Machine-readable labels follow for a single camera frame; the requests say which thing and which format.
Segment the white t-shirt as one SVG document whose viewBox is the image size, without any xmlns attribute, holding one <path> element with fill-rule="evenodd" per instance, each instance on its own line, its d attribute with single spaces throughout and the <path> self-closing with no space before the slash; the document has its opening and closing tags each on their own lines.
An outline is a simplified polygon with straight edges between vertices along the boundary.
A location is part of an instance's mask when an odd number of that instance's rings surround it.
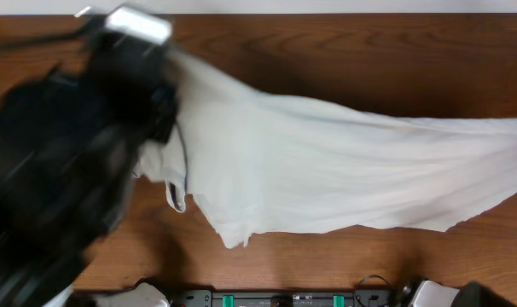
<svg viewBox="0 0 517 307">
<path fill-rule="evenodd" d="M 362 225 L 444 232 L 517 193 L 517 119 L 400 118 L 269 94 L 172 51 L 178 111 L 137 173 L 228 248 Z"/>
</svg>

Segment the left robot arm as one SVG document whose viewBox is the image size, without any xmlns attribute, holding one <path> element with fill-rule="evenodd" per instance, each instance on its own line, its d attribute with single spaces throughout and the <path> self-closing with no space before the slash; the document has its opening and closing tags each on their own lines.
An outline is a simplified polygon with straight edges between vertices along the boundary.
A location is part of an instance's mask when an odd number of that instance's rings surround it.
<svg viewBox="0 0 517 307">
<path fill-rule="evenodd" d="M 165 142 L 177 104 L 165 46 L 96 36 L 78 73 L 52 69 L 0 105 L 0 306 L 41 306 L 86 268 L 124 216 L 140 147 Z"/>
</svg>

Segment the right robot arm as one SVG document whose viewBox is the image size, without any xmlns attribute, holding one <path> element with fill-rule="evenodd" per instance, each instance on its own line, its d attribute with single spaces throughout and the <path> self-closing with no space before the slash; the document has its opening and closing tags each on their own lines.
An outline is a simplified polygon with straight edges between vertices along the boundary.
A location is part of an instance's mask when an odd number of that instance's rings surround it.
<svg viewBox="0 0 517 307">
<path fill-rule="evenodd" d="M 477 281 L 461 288 L 447 287 L 428 279 L 407 283 L 395 296 L 397 307 L 517 307 Z"/>
</svg>

